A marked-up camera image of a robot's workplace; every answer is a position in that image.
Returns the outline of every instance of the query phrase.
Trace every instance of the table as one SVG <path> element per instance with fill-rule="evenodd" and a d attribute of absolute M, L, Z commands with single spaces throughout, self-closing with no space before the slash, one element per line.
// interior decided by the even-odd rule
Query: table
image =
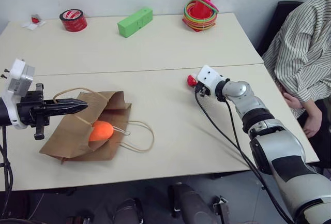
<path fill-rule="evenodd" d="M 216 26 L 200 33 L 182 15 L 153 16 L 128 38 L 118 34 L 123 18 L 88 18 L 77 33 L 65 31 L 59 19 L 34 31 L 10 22 L 0 36 L 1 64 L 10 68 L 21 58 L 36 67 L 35 75 L 53 75 L 263 63 L 233 13 L 220 14 Z"/>
<path fill-rule="evenodd" d="M 249 82 L 275 118 L 281 120 L 301 141 L 306 161 L 318 160 L 264 65 L 215 69 L 233 81 Z M 121 147 L 111 161 L 65 162 L 62 165 L 58 160 L 38 153 L 60 122 L 61 116 L 51 118 L 50 126 L 45 127 L 46 138 L 41 141 L 34 140 L 35 130 L 32 128 L 15 130 L 8 127 L 8 158 L 14 172 L 13 189 L 46 189 L 247 170 L 238 152 L 204 116 L 195 102 L 192 89 L 186 85 L 186 76 L 198 71 L 199 68 L 36 76 L 34 84 L 44 84 L 45 99 L 52 98 L 62 90 L 79 86 L 95 91 L 123 90 L 125 100 L 132 102 L 130 119 L 151 125 L 155 133 L 155 146 L 145 154 Z M 3 85 L 4 81 L 0 80 L 0 88 Z M 78 93 L 70 92 L 62 97 L 76 97 Z M 202 102 L 219 127 L 233 139 L 225 104 L 209 97 L 203 98 Z M 235 113 L 234 120 L 240 144 L 252 159 L 249 138 L 242 131 L 242 122 Z M 124 141 L 140 147 L 149 145 L 151 134 L 148 130 L 137 129 L 133 125 L 129 125 L 128 130 L 132 134 L 125 137 Z M 0 190 L 4 190 L 2 180 Z"/>

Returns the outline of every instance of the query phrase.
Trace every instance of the brown paper bag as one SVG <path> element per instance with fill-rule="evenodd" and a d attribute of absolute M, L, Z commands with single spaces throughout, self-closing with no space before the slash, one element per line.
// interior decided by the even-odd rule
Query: brown paper bag
<path fill-rule="evenodd" d="M 87 102 L 88 107 L 75 115 L 63 117 L 39 152 L 62 161 L 111 160 L 115 156 L 123 134 L 114 132 L 109 140 L 88 142 L 93 130 L 91 124 L 96 120 L 106 121 L 126 130 L 131 104 L 124 102 L 122 91 L 99 93 L 105 96 L 108 102 L 96 93 L 80 93 L 78 99 Z"/>

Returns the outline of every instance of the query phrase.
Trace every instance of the black chair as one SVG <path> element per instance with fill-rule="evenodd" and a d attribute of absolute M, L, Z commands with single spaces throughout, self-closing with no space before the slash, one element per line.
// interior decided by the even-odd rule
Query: black chair
<path fill-rule="evenodd" d="M 278 2 L 274 15 L 270 21 L 267 31 L 265 32 L 257 52 L 262 56 L 269 48 L 272 40 L 276 36 L 277 32 L 280 30 L 282 24 L 285 22 L 286 17 L 292 12 L 296 7 L 300 6 L 302 2 L 294 1 L 283 1 Z"/>

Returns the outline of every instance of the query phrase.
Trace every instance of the green block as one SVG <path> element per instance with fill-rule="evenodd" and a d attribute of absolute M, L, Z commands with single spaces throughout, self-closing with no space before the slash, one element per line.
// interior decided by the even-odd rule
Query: green block
<path fill-rule="evenodd" d="M 153 19 L 153 11 L 150 8 L 142 8 L 133 15 L 118 22 L 118 31 L 124 37 L 129 37 L 141 29 Z"/>

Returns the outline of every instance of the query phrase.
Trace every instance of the person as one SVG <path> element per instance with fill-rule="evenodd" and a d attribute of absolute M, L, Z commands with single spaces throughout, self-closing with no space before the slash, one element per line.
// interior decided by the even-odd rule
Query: person
<path fill-rule="evenodd" d="M 331 138 L 324 98 L 331 94 L 331 0 L 309 0 L 294 9 L 262 56 L 314 148 L 331 168 Z"/>

